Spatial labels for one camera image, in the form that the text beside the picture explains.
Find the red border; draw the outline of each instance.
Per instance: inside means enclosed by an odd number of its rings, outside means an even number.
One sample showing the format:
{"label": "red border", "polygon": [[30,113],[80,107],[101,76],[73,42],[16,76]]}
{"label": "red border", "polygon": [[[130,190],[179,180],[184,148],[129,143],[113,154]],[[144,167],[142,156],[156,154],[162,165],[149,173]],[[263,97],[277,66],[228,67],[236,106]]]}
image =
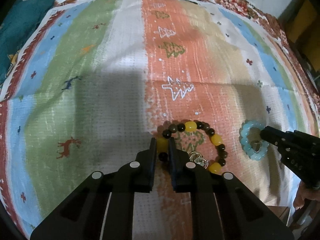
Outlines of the red border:
{"label": "red border", "polygon": [[14,95],[16,92],[16,88],[24,72],[28,61],[30,60],[31,55],[33,54],[36,46],[39,41],[44,37],[46,31],[55,23],[55,21],[64,13],[63,11],[58,11],[54,15],[50,17],[47,23],[40,29],[35,38],[31,41],[29,46],[24,50],[23,55],[18,62],[16,69],[13,72],[12,78],[10,80],[10,84],[7,89],[7,93],[4,97],[4,101],[0,102],[0,191],[1,195],[4,199],[4,207],[8,214],[10,215],[12,221],[16,224],[21,233],[24,234],[23,227],[19,223],[18,215],[14,209],[12,204],[12,199],[9,193],[9,186],[7,183],[6,176],[6,164],[7,164],[7,148],[6,148],[6,122],[8,117],[8,100]]}

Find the teal cloth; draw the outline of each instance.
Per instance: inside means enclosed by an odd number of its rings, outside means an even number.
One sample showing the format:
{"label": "teal cloth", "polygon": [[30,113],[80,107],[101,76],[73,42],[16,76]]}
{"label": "teal cloth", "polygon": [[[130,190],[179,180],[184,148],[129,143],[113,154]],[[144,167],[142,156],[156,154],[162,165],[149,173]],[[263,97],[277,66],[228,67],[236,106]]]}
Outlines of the teal cloth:
{"label": "teal cloth", "polygon": [[16,54],[39,26],[54,0],[17,0],[0,27],[0,85],[10,67],[8,55]]}

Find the hand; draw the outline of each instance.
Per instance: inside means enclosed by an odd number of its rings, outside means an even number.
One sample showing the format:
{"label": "hand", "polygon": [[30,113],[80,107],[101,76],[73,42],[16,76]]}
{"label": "hand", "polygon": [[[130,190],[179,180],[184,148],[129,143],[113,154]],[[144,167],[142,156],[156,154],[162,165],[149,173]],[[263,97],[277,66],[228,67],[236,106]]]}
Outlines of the hand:
{"label": "hand", "polygon": [[306,188],[306,185],[301,181],[296,194],[296,198],[293,201],[293,207],[295,210],[302,208],[304,206],[305,199],[320,201],[320,190],[313,190],[311,188]]}

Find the yellow bead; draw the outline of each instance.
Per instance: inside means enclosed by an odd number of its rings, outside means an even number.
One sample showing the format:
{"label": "yellow bead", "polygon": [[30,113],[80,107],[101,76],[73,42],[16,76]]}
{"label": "yellow bead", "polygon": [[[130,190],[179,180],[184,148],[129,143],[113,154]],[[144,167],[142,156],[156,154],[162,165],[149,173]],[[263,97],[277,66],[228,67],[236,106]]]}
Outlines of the yellow bead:
{"label": "yellow bead", "polygon": [[211,173],[215,173],[215,174],[218,174],[219,171],[221,170],[221,165],[219,163],[214,163],[212,164],[210,167],[209,167],[209,171]]}
{"label": "yellow bead", "polygon": [[166,138],[158,138],[157,139],[157,152],[162,153],[168,152],[169,141]]}
{"label": "yellow bead", "polygon": [[222,144],[222,138],[218,134],[212,135],[210,140],[215,146]]}
{"label": "yellow bead", "polygon": [[197,124],[194,121],[186,122],[184,125],[186,126],[187,132],[194,132],[197,130]]}

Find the black bead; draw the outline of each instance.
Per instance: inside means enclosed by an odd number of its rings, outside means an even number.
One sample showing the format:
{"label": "black bead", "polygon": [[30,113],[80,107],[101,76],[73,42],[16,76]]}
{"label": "black bead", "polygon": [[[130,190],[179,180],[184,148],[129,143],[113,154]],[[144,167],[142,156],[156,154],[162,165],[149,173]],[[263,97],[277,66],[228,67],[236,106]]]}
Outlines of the black bead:
{"label": "black bead", "polygon": [[178,124],[178,131],[179,132],[183,132],[185,129],[186,129],[186,126],[184,125],[184,123]]}
{"label": "black bead", "polygon": [[170,125],[169,125],[168,130],[169,130],[170,132],[172,132],[172,133],[176,133],[176,132],[178,131],[178,127],[177,127],[177,125],[175,125],[175,124],[173,123],[173,124],[170,124]]}
{"label": "black bead", "polygon": [[220,144],[220,145],[218,145],[216,148],[217,148],[217,150],[218,150],[219,152],[222,152],[222,151],[224,151],[224,150],[226,149],[226,146],[225,146],[224,144]]}
{"label": "black bead", "polygon": [[172,133],[167,129],[167,130],[164,130],[162,132],[162,136],[166,139],[169,139],[171,137]]}
{"label": "black bead", "polygon": [[224,165],[226,165],[226,160],[225,159],[219,159],[218,163],[221,165],[221,167],[223,167]]}
{"label": "black bead", "polygon": [[210,125],[207,122],[203,122],[202,124],[203,124],[202,130],[207,132],[210,129]]}
{"label": "black bead", "polygon": [[225,159],[228,157],[228,153],[226,151],[218,152],[220,158]]}
{"label": "black bead", "polygon": [[210,128],[209,130],[207,130],[207,135],[209,135],[209,136],[212,136],[212,135],[214,135],[216,132],[215,132],[215,130],[213,129],[213,128]]}
{"label": "black bead", "polygon": [[161,162],[167,162],[168,161],[168,154],[165,152],[159,153],[158,158]]}
{"label": "black bead", "polygon": [[202,122],[198,121],[198,122],[196,122],[196,124],[197,124],[197,129],[202,129],[202,127],[203,127]]}

